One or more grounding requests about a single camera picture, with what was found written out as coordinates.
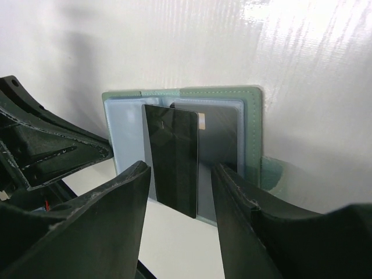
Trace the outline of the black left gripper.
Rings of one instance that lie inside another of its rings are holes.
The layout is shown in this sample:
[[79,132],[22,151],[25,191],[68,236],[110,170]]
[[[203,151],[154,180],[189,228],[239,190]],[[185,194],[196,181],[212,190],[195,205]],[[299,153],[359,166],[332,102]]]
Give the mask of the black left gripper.
[[1,91],[18,107],[1,108],[1,192],[5,203],[49,211],[77,197],[62,178],[110,159],[109,141],[46,110],[15,76]]

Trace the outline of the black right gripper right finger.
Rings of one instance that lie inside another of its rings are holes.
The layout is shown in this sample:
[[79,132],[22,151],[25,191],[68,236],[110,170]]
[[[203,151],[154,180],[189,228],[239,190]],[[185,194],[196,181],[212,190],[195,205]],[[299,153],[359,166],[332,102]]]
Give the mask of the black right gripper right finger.
[[371,205],[326,214],[290,204],[224,164],[212,169],[226,278],[370,278]]

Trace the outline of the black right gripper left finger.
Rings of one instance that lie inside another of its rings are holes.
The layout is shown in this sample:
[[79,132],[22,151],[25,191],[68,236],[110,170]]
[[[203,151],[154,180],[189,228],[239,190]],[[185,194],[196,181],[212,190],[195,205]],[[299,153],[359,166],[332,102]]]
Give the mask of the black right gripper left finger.
[[138,259],[150,180],[138,161],[47,212],[2,202],[1,277],[150,278]]

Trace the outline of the black credit card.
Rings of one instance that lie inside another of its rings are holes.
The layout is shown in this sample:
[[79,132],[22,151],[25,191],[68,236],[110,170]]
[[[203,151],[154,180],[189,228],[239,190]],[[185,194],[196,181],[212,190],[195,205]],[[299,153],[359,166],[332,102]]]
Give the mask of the black credit card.
[[198,193],[198,114],[145,105],[156,200],[196,218]]
[[211,169],[217,163],[238,170],[238,112],[236,108],[174,101],[171,108],[197,112],[199,165]]

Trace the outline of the green card holder wallet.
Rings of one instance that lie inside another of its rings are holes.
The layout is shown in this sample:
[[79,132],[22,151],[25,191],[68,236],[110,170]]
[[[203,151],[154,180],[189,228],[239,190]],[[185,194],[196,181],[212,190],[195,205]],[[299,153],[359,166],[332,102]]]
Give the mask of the green card holder wallet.
[[261,189],[282,165],[263,156],[263,91],[256,85],[124,90],[102,95],[117,172],[152,169],[149,198],[215,225],[211,169],[224,163]]

